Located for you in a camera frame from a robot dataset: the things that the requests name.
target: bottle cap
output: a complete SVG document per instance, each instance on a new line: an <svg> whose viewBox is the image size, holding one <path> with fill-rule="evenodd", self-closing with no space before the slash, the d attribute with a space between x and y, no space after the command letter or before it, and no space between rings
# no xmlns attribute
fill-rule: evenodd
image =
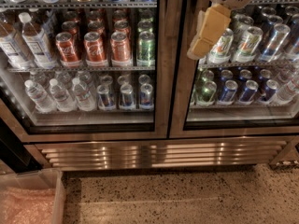
<svg viewBox="0 0 299 224"><path fill-rule="evenodd" d="M23 12L19 14L19 19L21 21L21 23L28 23L31 21L31 17L27 12Z"/></svg>
<svg viewBox="0 0 299 224"><path fill-rule="evenodd" d="M57 80L56 78L52 78L52 79L50 80L50 85L51 85L51 86L57 86L57 84L58 84L58 80Z"/></svg>
<svg viewBox="0 0 299 224"><path fill-rule="evenodd" d="M34 81L32 81L30 79L25 81L25 87L30 88L33 86L34 86Z"/></svg>
<svg viewBox="0 0 299 224"><path fill-rule="evenodd" d="M73 85L78 85L80 83L80 79L79 78L73 78L72 82L73 82Z"/></svg>

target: bottle label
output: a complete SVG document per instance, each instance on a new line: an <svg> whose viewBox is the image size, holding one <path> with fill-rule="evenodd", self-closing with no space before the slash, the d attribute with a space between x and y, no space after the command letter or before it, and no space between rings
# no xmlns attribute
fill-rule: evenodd
<svg viewBox="0 0 299 224"><path fill-rule="evenodd" d="M23 36L29 49L34 53L39 63L49 63L53 61L53 49L44 31L35 36Z"/></svg>
<svg viewBox="0 0 299 224"><path fill-rule="evenodd" d="M17 32L13 32L6 37L0 37L0 47L13 63L28 61L30 51Z"/></svg>

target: green can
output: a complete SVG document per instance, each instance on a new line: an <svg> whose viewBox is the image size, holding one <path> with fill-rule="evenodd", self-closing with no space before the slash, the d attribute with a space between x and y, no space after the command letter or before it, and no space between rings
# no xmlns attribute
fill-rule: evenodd
<svg viewBox="0 0 299 224"><path fill-rule="evenodd" d="M156 53L155 35L151 32L142 32L137 43L137 59L140 61L154 61Z"/></svg>

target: metal shelf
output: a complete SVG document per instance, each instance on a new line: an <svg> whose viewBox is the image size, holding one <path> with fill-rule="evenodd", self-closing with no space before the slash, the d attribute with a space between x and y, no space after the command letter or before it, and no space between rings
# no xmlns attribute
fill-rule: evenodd
<svg viewBox="0 0 299 224"><path fill-rule="evenodd" d="M0 4L0 7L7 9L25 9L25 8L117 8L117 7L157 7L157 2L121 2L121 3L111 3L111 2L64 2L56 4L42 4L38 2L31 3L21 3L21 4Z"/></svg>

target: terrazzo floor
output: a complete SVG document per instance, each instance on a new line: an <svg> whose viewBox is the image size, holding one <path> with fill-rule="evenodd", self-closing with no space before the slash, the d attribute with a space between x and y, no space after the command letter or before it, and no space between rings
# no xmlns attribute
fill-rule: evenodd
<svg viewBox="0 0 299 224"><path fill-rule="evenodd" d="M299 168L66 173L64 224L299 223Z"/></svg>

